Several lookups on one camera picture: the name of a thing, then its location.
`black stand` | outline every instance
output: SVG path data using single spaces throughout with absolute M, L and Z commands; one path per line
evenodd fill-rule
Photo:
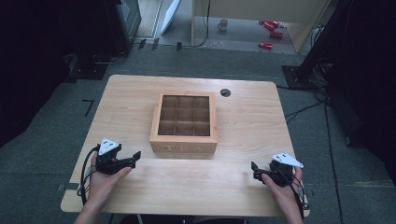
M 282 65 L 283 75 L 290 89 L 294 90 L 317 90 L 318 86 L 313 84 L 308 77 L 299 77 L 299 66 Z
M 78 59 L 69 78 L 72 79 L 90 79 L 90 80 L 102 80 L 107 70 L 108 64 L 106 63 L 95 63 L 93 61 L 83 62 Z

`wooden box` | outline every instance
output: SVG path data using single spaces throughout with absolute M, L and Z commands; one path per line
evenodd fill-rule
M 163 91 L 155 105 L 150 143 L 154 152 L 215 153 L 214 92 Z

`black controller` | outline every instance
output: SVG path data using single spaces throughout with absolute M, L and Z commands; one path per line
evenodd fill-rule
M 121 144 L 103 155 L 98 155 L 96 158 L 96 170 L 105 175 L 114 175 L 127 166 L 134 169 L 136 162 L 140 159 L 141 151 L 136 152 L 132 158 L 117 160 L 116 157 L 119 151 L 121 151 Z
M 262 180 L 262 174 L 269 175 L 274 182 L 280 186 L 285 187 L 290 185 L 293 181 L 293 167 L 287 164 L 280 163 L 278 161 L 271 161 L 270 170 L 266 171 L 259 169 L 256 163 L 251 163 L 251 170 L 253 171 L 253 178 L 260 180 L 263 184 L 264 181 Z

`human hand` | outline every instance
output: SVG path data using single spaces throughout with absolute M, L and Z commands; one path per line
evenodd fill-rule
M 114 175 L 105 175 L 100 172 L 96 172 L 96 158 L 97 152 L 94 152 L 91 158 L 92 174 L 90 175 L 90 191 L 88 200 L 78 215 L 78 218 L 75 221 L 76 224 L 95 223 L 117 183 L 132 171 L 131 167 L 124 167 Z
M 293 178 L 293 183 L 291 184 L 291 186 L 296 192 L 299 192 L 300 182 L 303 177 L 303 171 L 300 167 L 294 167 L 294 169 L 295 178 Z M 282 211 L 286 222 L 288 224 L 303 223 L 300 215 L 300 208 L 296 202 L 294 193 L 290 186 L 281 188 L 271 179 L 269 175 L 266 174 L 262 174 L 262 180 L 271 190 L 273 198 L 279 206 L 280 210 Z

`gray carpet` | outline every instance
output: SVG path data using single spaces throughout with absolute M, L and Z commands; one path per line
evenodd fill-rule
M 137 47 L 111 64 L 101 81 L 63 83 L 35 117 L 28 130 L 1 148 L 0 223 L 72 223 L 64 213 L 62 191 L 90 128 L 111 75 L 202 77 L 273 81 L 286 86 L 281 65 L 299 65 L 300 55 L 220 49 L 187 49 L 150 45 Z M 313 92 L 278 89 L 285 115 L 317 102 Z M 89 103 L 94 100 L 85 117 Z M 304 184 L 311 214 L 305 223 L 340 223 L 332 160 L 344 223 L 394 223 L 396 191 L 383 163 L 367 149 L 345 146 L 341 125 L 329 106 L 332 154 L 324 104 L 310 108 L 289 123 L 296 156 L 304 163 Z M 103 214 L 99 223 L 107 223 Z M 118 223 L 122 215 L 116 215 Z M 249 217 L 250 223 L 283 223 L 281 217 Z

